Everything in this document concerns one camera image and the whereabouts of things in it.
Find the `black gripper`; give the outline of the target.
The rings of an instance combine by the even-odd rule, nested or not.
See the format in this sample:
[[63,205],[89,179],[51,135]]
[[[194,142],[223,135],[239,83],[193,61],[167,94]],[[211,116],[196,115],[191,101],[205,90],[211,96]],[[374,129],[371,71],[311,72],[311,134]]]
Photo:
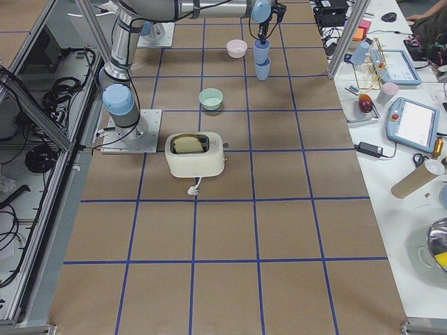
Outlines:
[[[286,5],[278,2],[271,3],[268,19],[271,20],[274,16],[276,16],[277,20],[282,20],[285,16],[286,11],[287,11]],[[267,35],[268,35],[268,21],[264,21],[260,23],[258,26],[257,36],[259,41],[266,41],[266,39],[268,38]]]

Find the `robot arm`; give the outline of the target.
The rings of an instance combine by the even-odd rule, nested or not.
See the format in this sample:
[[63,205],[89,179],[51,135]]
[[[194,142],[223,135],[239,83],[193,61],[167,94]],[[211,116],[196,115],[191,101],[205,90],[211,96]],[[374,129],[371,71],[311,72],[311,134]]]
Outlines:
[[166,38],[166,27],[183,20],[201,18],[249,18],[259,23],[256,40],[265,43],[271,19],[280,23],[286,6],[278,1],[119,1],[117,23],[111,32],[112,49],[100,74],[106,87],[123,84],[130,91],[130,69],[139,40],[149,47],[171,46],[160,44]]

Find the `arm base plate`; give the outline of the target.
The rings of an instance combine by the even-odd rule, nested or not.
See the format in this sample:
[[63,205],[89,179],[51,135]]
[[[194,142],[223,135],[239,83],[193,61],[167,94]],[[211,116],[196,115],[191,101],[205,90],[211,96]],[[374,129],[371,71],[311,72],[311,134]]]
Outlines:
[[132,132],[124,137],[132,128],[125,131],[116,127],[112,117],[108,119],[108,128],[113,130],[105,132],[105,145],[101,147],[102,154],[155,154],[159,141],[161,126],[161,109],[143,109],[140,121]]
[[171,47],[173,43],[174,23],[144,22],[138,40],[138,49]]

